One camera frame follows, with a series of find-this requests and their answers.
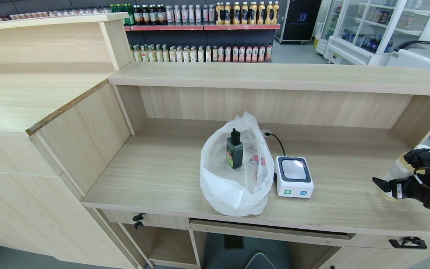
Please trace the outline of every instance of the cable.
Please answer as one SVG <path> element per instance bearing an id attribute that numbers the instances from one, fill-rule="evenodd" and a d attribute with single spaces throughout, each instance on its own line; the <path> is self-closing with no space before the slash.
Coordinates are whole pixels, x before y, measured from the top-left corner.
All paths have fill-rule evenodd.
<path id="1" fill-rule="evenodd" d="M 281 141 L 278 139 L 278 136 L 275 136 L 275 134 L 268 133 L 268 132 L 265 133 L 265 136 L 274 136 L 276 138 L 276 140 L 278 140 L 278 143 L 280 143 L 281 150 L 283 151 L 283 156 L 286 156 L 286 154 L 285 154 L 285 148 L 283 147 L 283 144 L 281 143 Z"/>
<path id="2" fill-rule="evenodd" d="M 265 254 L 263 254 L 263 252 L 256 252 L 256 254 L 255 254 L 255 255 L 253 255 L 253 257 L 251 257 L 251 259 L 249 260 L 249 262 L 246 264 L 246 266 L 245 266 L 245 268 L 244 268 L 244 269 L 247 269 L 247 268 L 248 268 L 248 265 L 250 265 L 250 264 L 251 264 L 251 262 L 253 261 L 253 259 L 254 259 L 256 256 L 258 256 L 258 254 L 261 254 L 263 257 L 265 257 L 265 259 L 267 259 L 267 261 L 271 264 L 271 267 L 272 267 L 273 269 L 275 269 L 275 267 L 274 267 L 274 266 L 273 266 L 273 264 L 271 263 L 270 259 L 268 259 L 268 257 L 267 257 Z"/>

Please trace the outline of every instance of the display fridge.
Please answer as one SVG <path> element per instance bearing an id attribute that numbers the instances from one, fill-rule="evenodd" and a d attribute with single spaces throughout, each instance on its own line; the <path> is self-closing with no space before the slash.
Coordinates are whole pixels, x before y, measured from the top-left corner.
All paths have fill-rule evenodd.
<path id="1" fill-rule="evenodd" d="M 342 7 L 342 0 L 331 1 L 330 7 L 328 9 L 328 14 L 326 14 L 326 19 L 324 20 L 324 27 L 316 44 L 316 52 L 322 55 L 324 55 L 324 52 L 326 51 L 329 37 L 334 34 L 334 29 L 336 29 L 336 24 L 338 24 L 338 19 L 341 14 Z"/>
<path id="2" fill-rule="evenodd" d="M 324 57 L 384 66 L 393 48 L 410 40 L 430 41 L 430 0 L 345 0 Z"/>

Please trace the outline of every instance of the green bottle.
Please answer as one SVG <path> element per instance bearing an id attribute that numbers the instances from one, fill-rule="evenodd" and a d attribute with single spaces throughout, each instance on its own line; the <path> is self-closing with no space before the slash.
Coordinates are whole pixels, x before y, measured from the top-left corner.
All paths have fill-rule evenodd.
<path id="1" fill-rule="evenodd" d="M 227 138 L 227 161 L 233 169 L 242 166 L 243 144 L 240 142 L 240 132 L 235 128 Z"/>

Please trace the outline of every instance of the plastic bag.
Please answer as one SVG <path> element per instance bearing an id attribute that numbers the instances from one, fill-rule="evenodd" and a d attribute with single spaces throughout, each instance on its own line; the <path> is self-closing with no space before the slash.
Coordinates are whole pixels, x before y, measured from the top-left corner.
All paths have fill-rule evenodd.
<path id="1" fill-rule="evenodd" d="M 232 129 L 241 133 L 243 164 L 233 169 L 227 163 L 227 138 Z M 200 187 L 218 212 L 242 217 L 261 214 L 273 184 L 273 157 L 256 118 L 244 112 L 208 138 L 200 157 Z"/>

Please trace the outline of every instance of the bottle label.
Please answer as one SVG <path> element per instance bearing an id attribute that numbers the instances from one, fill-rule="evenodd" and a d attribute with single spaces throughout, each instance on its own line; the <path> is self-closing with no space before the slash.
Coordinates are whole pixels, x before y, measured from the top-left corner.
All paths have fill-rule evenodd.
<path id="1" fill-rule="evenodd" d="M 235 20 L 236 21 L 240 21 L 240 15 L 241 15 L 241 12 L 240 12 L 240 10 L 235 10 Z"/>

